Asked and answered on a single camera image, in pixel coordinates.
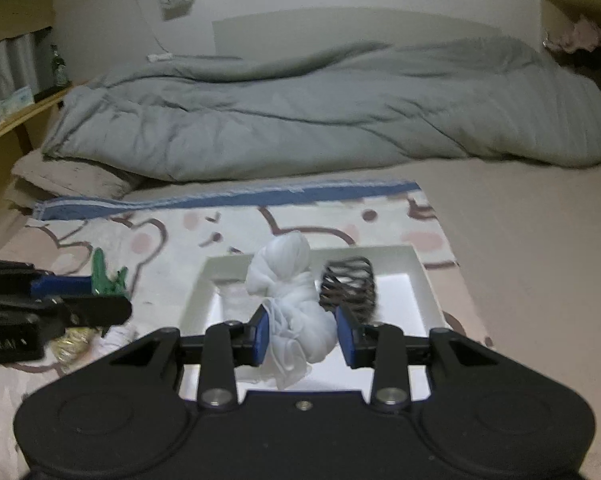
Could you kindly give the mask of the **grey rumpled duvet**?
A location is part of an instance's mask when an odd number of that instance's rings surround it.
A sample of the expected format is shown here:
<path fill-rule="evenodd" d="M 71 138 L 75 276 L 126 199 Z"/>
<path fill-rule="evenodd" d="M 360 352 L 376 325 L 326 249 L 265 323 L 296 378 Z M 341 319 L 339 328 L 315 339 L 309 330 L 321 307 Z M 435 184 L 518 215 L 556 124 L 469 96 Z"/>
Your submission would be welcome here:
<path fill-rule="evenodd" d="M 601 90 L 509 37 L 270 62 L 176 56 L 73 88 L 43 153 L 168 182 L 430 158 L 590 167 L 601 163 Z"/>

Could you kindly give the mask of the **cartoon bear blanket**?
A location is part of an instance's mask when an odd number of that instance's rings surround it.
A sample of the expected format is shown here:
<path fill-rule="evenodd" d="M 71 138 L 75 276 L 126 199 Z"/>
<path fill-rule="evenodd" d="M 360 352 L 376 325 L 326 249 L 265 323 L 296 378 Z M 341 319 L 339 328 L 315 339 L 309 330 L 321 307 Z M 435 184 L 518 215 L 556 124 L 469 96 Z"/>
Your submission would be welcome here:
<path fill-rule="evenodd" d="M 302 232 L 314 249 L 412 247 L 445 324 L 488 344 L 436 211 L 411 181 L 276 183 L 142 202 L 48 200 L 12 226 L 0 259 L 84 275 L 102 249 L 108 270 L 128 272 L 127 332 L 143 335 L 182 324 L 210 258 L 253 255 L 286 231 Z"/>

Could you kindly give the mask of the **wooden storage shelf unit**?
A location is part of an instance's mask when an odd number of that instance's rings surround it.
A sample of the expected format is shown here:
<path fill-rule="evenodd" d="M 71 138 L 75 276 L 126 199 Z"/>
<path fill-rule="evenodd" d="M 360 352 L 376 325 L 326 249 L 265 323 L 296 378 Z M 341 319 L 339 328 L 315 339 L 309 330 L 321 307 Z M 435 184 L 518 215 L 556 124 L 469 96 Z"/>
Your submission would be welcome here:
<path fill-rule="evenodd" d="M 601 0 L 541 0 L 542 47 L 546 36 L 556 37 L 585 16 L 601 26 Z M 560 66 L 589 77 L 601 78 L 601 48 L 593 52 L 549 52 Z"/>

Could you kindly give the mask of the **beige pillow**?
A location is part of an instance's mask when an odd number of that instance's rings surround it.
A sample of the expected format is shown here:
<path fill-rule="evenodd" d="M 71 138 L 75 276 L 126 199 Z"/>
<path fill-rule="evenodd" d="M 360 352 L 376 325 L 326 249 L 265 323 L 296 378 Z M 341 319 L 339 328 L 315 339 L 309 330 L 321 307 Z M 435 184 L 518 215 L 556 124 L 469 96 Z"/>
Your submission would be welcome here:
<path fill-rule="evenodd" d="M 142 177 L 87 160 L 51 158 L 35 150 L 21 157 L 12 175 L 55 196 L 118 200 L 134 191 Z"/>

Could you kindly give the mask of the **white power adapter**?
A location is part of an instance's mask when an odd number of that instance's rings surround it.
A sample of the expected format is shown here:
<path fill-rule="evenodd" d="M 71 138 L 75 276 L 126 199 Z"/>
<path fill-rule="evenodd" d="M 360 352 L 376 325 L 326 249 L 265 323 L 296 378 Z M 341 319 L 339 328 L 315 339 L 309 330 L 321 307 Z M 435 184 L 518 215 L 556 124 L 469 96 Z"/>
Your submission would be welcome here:
<path fill-rule="evenodd" d="M 174 56 L 170 52 L 159 53 L 159 54 L 148 54 L 148 56 L 147 56 L 148 62 L 150 62 L 150 63 L 170 61 L 170 60 L 172 60 L 173 57 Z"/>

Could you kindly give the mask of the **white patterned sock roll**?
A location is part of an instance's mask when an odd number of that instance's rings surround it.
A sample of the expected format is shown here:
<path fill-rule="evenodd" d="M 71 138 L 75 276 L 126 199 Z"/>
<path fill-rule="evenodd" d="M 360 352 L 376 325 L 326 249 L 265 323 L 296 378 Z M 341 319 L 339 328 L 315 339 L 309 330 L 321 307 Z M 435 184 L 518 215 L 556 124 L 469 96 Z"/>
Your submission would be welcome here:
<path fill-rule="evenodd" d="M 113 326 L 101 337 L 101 346 L 107 351 L 115 351 L 130 344 L 137 338 L 137 334 L 137 327 L 134 324 Z"/>

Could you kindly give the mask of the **pink clothes pile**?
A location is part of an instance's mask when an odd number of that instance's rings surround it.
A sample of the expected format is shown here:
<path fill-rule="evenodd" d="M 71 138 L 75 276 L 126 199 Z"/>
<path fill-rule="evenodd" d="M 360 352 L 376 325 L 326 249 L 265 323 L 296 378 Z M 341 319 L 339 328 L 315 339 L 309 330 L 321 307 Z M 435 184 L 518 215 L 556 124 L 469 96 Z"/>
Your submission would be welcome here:
<path fill-rule="evenodd" d="M 552 52 L 573 53 L 578 50 L 593 52 L 601 48 L 601 26 L 585 16 L 556 37 L 546 36 L 543 47 Z"/>

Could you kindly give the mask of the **bundle of rubber bands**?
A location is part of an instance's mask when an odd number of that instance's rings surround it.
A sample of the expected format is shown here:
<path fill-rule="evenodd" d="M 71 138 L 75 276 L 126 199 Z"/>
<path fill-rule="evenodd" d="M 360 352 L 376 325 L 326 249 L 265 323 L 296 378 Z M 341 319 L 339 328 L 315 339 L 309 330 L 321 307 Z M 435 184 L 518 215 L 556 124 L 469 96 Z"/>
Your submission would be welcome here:
<path fill-rule="evenodd" d="M 51 341 L 52 353 L 61 364 L 72 364 L 90 351 L 99 334 L 96 328 L 68 328 L 61 337 Z"/>

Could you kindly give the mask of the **white shallow cardboard box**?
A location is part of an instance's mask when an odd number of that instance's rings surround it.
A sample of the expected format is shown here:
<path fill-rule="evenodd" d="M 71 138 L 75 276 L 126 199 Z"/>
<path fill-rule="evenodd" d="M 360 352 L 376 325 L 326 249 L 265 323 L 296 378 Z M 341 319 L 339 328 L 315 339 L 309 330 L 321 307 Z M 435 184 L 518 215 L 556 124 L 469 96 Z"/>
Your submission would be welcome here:
<path fill-rule="evenodd" d="M 350 257 L 370 260 L 376 286 L 375 322 L 398 326 L 407 336 L 426 336 L 445 326 L 438 301 L 414 248 L 407 246 L 340 247 L 314 249 L 310 269 L 319 284 L 325 264 Z M 222 321 L 246 321 L 258 307 L 244 281 L 250 255 L 212 257 L 203 264 L 179 320 L 183 335 L 201 335 Z M 355 390 L 370 398 L 373 370 L 351 370 L 343 353 L 334 349 L 324 361 L 288 391 Z"/>

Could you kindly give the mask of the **green glass bottle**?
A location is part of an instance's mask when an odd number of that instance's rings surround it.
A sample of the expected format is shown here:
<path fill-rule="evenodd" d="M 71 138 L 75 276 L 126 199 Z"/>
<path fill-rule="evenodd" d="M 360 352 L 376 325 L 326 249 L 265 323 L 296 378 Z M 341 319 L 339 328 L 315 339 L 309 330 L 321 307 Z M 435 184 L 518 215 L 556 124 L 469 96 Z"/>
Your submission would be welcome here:
<path fill-rule="evenodd" d="M 51 52 L 51 67 L 54 84 L 57 87 L 66 88 L 69 86 L 70 81 L 64 58 L 62 58 L 60 50 L 58 50 L 58 46 L 56 44 L 51 44 Z"/>

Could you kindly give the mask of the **green plastic clip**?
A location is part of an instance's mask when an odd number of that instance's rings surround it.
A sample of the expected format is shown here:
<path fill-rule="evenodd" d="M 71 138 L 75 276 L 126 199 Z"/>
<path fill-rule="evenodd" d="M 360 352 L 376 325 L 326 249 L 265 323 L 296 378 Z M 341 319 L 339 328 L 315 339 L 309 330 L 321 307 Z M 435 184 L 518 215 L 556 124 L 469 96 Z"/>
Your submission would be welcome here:
<path fill-rule="evenodd" d="M 91 290 L 95 296 L 128 296 L 126 286 L 128 268 L 108 271 L 102 248 L 96 248 L 91 260 Z"/>

